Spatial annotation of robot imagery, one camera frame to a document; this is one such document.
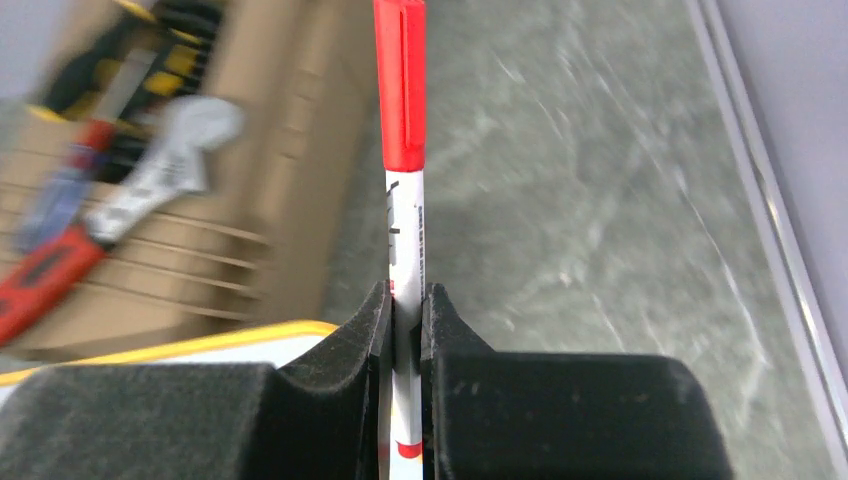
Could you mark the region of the yellow framed whiteboard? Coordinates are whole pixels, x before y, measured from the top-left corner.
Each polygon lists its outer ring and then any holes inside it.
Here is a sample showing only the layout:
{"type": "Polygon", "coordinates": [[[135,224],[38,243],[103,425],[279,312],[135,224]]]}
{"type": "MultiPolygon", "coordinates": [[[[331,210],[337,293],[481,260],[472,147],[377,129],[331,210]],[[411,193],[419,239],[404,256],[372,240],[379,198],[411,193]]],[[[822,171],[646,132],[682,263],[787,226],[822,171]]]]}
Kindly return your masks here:
{"type": "Polygon", "coordinates": [[[325,338],[338,326],[316,320],[293,320],[269,326],[216,334],[196,339],[167,343],[154,347],[102,355],[81,360],[60,362],[60,365],[133,364],[186,357],[190,354],[206,353],[236,347],[257,345],[270,341],[289,340],[316,336],[325,338]]]}

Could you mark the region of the red marker cap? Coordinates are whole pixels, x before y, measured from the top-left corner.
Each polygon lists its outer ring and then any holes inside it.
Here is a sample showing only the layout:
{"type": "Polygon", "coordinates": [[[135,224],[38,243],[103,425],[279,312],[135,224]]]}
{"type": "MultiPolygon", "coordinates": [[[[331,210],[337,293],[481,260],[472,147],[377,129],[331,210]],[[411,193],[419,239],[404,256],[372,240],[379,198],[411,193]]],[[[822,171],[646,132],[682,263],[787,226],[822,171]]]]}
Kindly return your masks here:
{"type": "Polygon", "coordinates": [[[383,164],[393,172],[425,166],[427,5],[375,1],[374,27],[383,164]]]}

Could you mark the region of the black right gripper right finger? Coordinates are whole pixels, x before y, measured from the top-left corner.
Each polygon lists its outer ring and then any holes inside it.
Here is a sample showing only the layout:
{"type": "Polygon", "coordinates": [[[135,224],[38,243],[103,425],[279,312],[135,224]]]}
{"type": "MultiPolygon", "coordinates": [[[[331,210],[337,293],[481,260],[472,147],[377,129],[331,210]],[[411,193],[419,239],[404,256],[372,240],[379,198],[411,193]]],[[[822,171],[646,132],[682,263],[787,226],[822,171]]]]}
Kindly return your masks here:
{"type": "Polygon", "coordinates": [[[649,354],[498,351],[432,283],[421,372],[427,479],[730,479],[706,393],[649,354]]]}

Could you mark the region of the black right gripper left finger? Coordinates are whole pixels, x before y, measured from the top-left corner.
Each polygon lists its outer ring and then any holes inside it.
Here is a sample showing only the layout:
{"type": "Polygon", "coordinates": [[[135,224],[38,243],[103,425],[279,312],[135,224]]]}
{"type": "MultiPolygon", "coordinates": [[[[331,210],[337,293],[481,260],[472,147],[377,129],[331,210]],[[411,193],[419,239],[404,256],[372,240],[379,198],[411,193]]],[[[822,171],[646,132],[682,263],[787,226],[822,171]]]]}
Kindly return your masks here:
{"type": "Polygon", "coordinates": [[[1,410],[5,479],[384,479],[391,297],[282,367],[67,365],[1,410]]]}

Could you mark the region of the white red whiteboard marker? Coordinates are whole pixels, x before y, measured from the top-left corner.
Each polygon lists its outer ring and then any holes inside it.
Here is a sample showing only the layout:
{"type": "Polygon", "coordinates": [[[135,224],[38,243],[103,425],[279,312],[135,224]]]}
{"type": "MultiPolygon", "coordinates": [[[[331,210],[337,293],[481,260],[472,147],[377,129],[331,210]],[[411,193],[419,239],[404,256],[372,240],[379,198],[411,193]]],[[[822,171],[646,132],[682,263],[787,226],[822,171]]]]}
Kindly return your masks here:
{"type": "Polygon", "coordinates": [[[423,173],[386,173],[389,279],[393,299],[391,479],[420,479],[420,326],[424,297],[423,173]]]}

